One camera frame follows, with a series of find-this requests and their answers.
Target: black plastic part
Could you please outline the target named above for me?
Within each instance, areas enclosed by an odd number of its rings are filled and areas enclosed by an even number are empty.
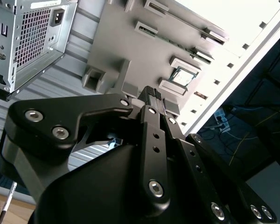
[[[75,149],[122,139],[122,146],[58,175],[42,193],[30,224],[277,223],[267,204],[199,135],[185,138],[177,123],[151,105],[144,106],[132,119],[133,106],[125,106],[121,100],[118,94],[107,94],[20,101],[10,107],[0,156],[6,165],[3,168],[16,181],[17,171],[2,156],[4,148],[4,155],[13,162],[12,151],[8,150],[15,146],[3,146],[7,137],[29,155],[25,161],[32,164],[32,171],[40,170],[37,177],[42,172],[50,174],[50,169],[43,171],[46,165],[53,164],[49,167],[56,172]],[[41,112],[43,120],[27,120],[27,110]],[[55,126],[66,128],[69,137],[56,139],[52,135]],[[26,175],[19,161],[14,166],[21,176]],[[23,177],[33,193],[37,187],[28,184],[29,176]],[[150,181],[162,186],[162,196],[157,197],[149,189]],[[214,214],[212,203],[223,210],[223,220]],[[258,208],[261,219],[255,217],[251,205]],[[264,214],[262,206],[270,211],[272,219]]]
[[[171,202],[158,217],[143,216],[139,197],[140,151],[119,146],[52,183],[35,210],[35,224],[189,224],[197,223],[182,201],[184,186],[175,177],[183,173],[168,162]]]
[[[187,142],[195,145],[212,183],[220,195],[221,201],[229,205],[230,212],[239,223],[270,224],[277,223],[277,217],[269,206],[236,174],[232,173],[229,166],[215,153],[209,144],[198,134],[190,134]],[[258,219],[251,210],[255,206],[261,213]],[[262,206],[269,209],[273,218],[269,219],[262,210]]]
[[[64,9],[56,9],[52,14],[51,26],[56,27],[61,25],[64,15]]]
[[[140,156],[140,193],[144,205],[142,208],[148,217],[160,215],[170,203],[165,132],[160,129],[159,113],[156,110],[156,113],[151,113],[152,109],[146,105],[141,110],[143,134]],[[162,197],[153,195],[149,189],[150,181],[157,181],[161,185]]]
[[[79,127],[93,127],[106,117],[128,116],[133,106],[121,104],[119,94],[51,98],[18,101],[9,107],[5,131],[12,142],[41,160],[60,163],[67,159],[77,143]],[[39,111],[44,119],[31,122],[25,117],[29,110]],[[69,137],[59,140],[54,127],[64,127]]]
[[[172,152],[177,156],[178,161],[184,165],[187,171],[186,178],[191,184],[192,194],[196,197],[196,207],[200,210],[201,223],[217,223],[218,218],[214,215],[211,209],[211,204],[216,203],[224,212],[224,219],[220,220],[223,224],[236,224],[229,211],[218,197],[218,194],[210,180],[208,172],[196,151],[194,145],[184,141],[185,137],[181,137],[181,130],[177,123],[173,124],[169,121],[169,116],[164,117],[163,121],[168,135],[167,146],[170,146]]]

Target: gray metal panel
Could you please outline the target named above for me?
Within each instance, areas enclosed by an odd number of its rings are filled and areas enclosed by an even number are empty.
[[[0,100],[0,138],[7,110],[17,100],[94,94],[82,88],[81,80],[104,4],[104,0],[81,0],[69,36],[65,57],[20,92],[15,99],[10,102]],[[69,159],[69,168],[73,170],[107,151],[106,147],[92,146],[75,152]]]

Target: ventilation grille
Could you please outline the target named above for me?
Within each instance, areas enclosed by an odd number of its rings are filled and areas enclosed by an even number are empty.
[[[15,49],[18,68],[43,53],[50,17],[50,9],[42,9],[23,15],[20,45]]]

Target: countersunk hole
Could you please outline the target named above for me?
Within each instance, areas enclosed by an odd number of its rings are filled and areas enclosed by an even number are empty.
[[[202,173],[200,166],[196,166],[196,169],[198,170],[198,172]]]
[[[160,152],[159,148],[156,147],[156,146],[153,147],[153,150],[154,150],[156,153],[159,153],[159,152]]]
[[[159,139],[159,138],[160,138],[159,135],[157,135],[156,133],[154,133],[154,137],[155,137],[156,139]]]
[[[5,60],[6,55],[0,50],[0,60]]]

